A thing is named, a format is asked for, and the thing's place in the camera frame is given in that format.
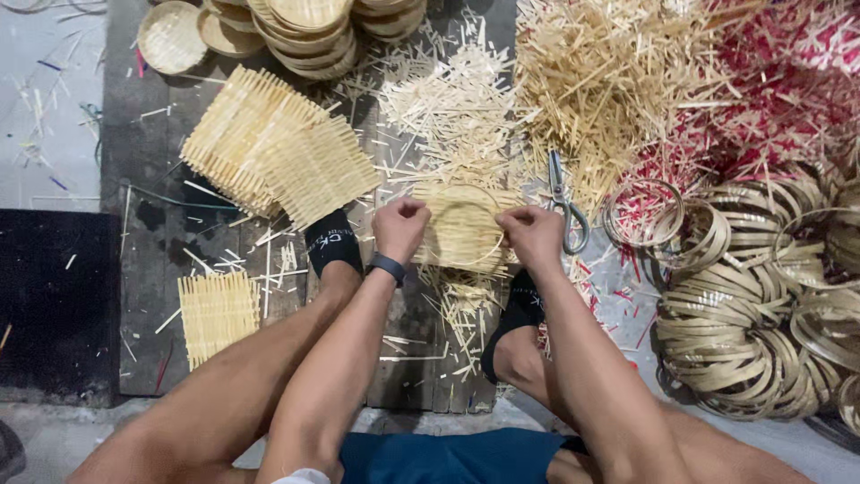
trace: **scissors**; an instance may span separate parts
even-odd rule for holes
[[[550,152],[550,189],[552,190],[552,202],[550,202],[550,210],[556,207],[561,207],[564,211],[564,239],[562,247],[564,253],[572,256],[582,252],[588,243],[588,235],[591,232],[588,226],[588,219],[580,212],[580,210],[572,203],[564,199],[564,178],[562,177],[562,157],[558,151]],[[576,247],[570,244],[571,216],[575,217],[582,227],[582,238]]]

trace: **black mat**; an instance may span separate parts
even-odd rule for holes
[[[112,405],[119,240],[111,215],[0,210],[0,400]]]

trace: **scissor blade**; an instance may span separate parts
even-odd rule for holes
[[[552,150],[550,152],[550,190],[554,198],[562,194],[556,193],[556,188],[564,190],[562,187],[562,157],[556,150]]]

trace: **scissor handle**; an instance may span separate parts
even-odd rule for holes
[[[564,237],[562,239],[564,253],[573,256],[582,252],[586,248],[586,244],[588,244],[589,235],[591,235],[591,227],[588,226],[588,219],[573,203],[553,202],[553,207],[561,207],[564,212]],[[580,222],[580,226],[582,227],[582,237],[576,247],[570,246],[570,221],[572,217],[576,218],[576,221]]]

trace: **blue shorts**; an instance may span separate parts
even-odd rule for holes
[[[515,428],[444,437],[349,433],[343,484],[545,484],[561,447],[587,453],[578,437]]]

